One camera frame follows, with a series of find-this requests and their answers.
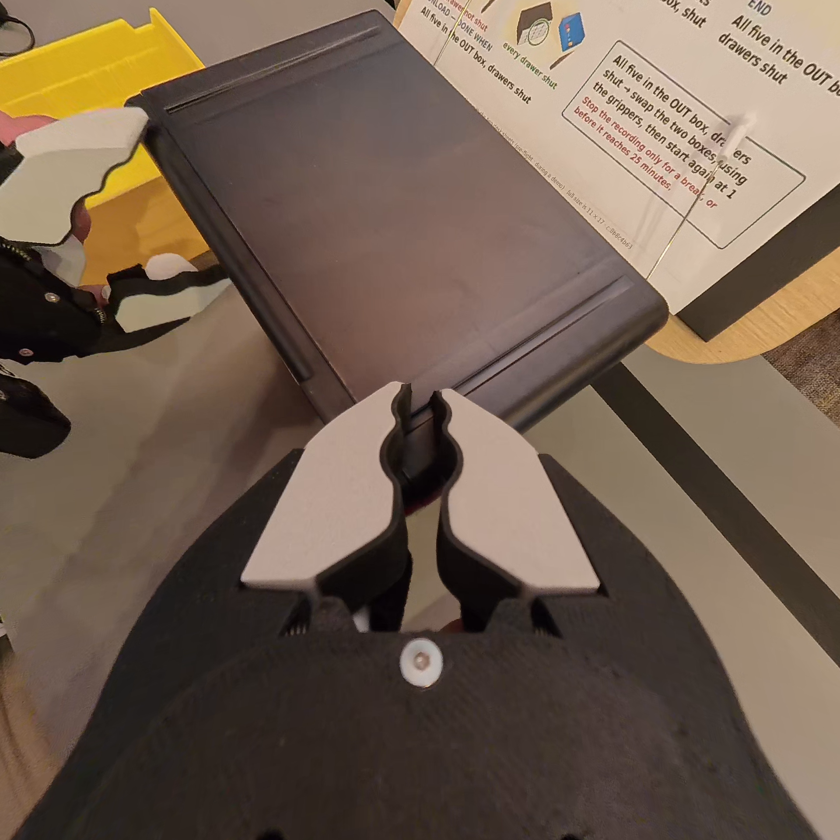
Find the wooden board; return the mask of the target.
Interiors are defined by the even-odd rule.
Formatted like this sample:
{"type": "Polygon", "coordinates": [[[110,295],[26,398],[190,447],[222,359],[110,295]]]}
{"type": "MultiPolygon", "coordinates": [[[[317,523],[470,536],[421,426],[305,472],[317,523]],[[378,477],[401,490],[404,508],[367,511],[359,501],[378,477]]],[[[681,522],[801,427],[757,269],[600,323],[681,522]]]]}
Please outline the wooden board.
{"type": "Polygon", "coordinates": [[[745,361],[776,349],[838,308],[837,248],[710,341],[671,316],[646,345],[688,364],[745,361]]]}

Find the black drawer cabinet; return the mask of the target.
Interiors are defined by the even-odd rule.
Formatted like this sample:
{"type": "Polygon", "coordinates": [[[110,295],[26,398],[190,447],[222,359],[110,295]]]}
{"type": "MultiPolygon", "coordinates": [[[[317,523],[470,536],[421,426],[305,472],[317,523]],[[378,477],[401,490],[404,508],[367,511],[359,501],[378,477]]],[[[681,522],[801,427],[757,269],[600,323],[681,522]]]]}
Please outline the black drawer cabinet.
{"type": "Polygon", "coordinates": [[[143,90],[143,145],[315,412],[412,386],[526,430],[645,343],[665,300],[376,11],[143,90]]]}

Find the printed instruction sheet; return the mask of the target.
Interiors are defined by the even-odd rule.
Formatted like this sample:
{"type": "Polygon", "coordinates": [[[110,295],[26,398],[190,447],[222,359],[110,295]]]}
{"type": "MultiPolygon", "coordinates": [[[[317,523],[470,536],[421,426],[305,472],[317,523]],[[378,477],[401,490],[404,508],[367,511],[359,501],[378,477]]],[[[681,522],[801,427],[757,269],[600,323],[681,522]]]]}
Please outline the printed instruction sheet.
{"type": "Polygon", "coordinates": [[[675,313],[838,185],[838,2],[400,2],[397,30],[675,313]]]}

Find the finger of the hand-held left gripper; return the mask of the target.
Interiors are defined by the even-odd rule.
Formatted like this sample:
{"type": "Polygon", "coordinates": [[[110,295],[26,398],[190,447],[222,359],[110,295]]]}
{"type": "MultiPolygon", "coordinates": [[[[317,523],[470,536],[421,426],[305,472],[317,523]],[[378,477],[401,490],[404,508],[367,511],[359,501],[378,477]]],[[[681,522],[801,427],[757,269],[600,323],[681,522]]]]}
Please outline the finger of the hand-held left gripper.
{"type": "Polygon", "coordinates": [[[155,255],[108,276],[106,310],[124,333],[139,333],[191,319],[231,284],[218,264],[198,269],[180,255],[155,255]]]}
{"type": "Polygon", "coordinates": [[[33,248],[47,270],[79,287],[87,259],[72,233],[74,209],[131,160],[148,120],[141,108],[106,108],[20,134],[2,153],[2,240],[33,248]]]}

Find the yellow plastic bin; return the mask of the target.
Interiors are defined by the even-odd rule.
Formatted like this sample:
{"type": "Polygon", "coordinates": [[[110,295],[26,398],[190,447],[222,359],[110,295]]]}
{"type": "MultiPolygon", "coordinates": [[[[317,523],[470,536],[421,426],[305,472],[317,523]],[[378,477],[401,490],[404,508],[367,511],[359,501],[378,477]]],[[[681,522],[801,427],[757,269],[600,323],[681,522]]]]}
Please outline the yellow plastic bin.
{"type": "MultiPolygon", "coordinates": [[[[156,9],[148,24],[118,19],[4,59],[1,107],[13,117],[65,118],[117,108],[147,88],[204,68],[204,63],[156,9]]],[[[112,172],[86,201],[91,231],[82,283],[159,254],[193,260],[208,246],[144,148],[112,172]]]]}

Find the black backing board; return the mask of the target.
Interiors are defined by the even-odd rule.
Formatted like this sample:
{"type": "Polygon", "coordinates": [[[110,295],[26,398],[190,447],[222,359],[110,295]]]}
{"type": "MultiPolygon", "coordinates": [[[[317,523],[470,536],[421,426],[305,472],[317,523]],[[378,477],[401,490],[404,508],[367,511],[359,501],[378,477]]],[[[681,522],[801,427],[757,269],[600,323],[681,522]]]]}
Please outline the black backing board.
{"type": "Polygon", "coordinates": [[[716,338],[839,246],[839,186],[787,224],[676,314],[700,339],[716,338]]]}

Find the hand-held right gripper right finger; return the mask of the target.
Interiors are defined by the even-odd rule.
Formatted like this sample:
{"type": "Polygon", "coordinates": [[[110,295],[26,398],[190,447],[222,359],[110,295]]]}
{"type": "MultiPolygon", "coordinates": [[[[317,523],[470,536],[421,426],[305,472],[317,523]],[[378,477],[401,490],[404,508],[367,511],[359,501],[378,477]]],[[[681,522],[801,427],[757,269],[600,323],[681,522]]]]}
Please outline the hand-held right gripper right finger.
{"type": "Polygon", "coordinates": [[[602,583],[537,449],[452,389],[433,397],[440,494],[437,572],[468,629],[499,604],[598,595],[602,583]]]}

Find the person's left hand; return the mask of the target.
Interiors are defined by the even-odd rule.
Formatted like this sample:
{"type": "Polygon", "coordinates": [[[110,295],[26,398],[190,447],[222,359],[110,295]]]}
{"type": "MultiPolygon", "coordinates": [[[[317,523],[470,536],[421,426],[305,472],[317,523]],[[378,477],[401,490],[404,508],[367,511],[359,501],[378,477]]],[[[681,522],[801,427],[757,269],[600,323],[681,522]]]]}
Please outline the person's left hand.
{"type": "Polygon", "coordinates": [[[37,130],[56,121],[52,117],[38,114],[13,117],[4,111],[0,113],[0,120],[0,141],[4,148],[12,145],[21,134],[37,130]]]}

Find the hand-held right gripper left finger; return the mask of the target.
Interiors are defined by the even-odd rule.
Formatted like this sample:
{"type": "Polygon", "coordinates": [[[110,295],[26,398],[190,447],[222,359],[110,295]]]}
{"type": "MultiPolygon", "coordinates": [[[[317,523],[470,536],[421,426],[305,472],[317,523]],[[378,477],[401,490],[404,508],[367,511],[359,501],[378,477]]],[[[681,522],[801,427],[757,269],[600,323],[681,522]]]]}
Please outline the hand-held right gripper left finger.
{"type": "Polygon", "coordinates": [[[412,387],[393,381],[307,443],[240,575],[243,586],[373,605],[408,565],[400,475],[412,387]]]}

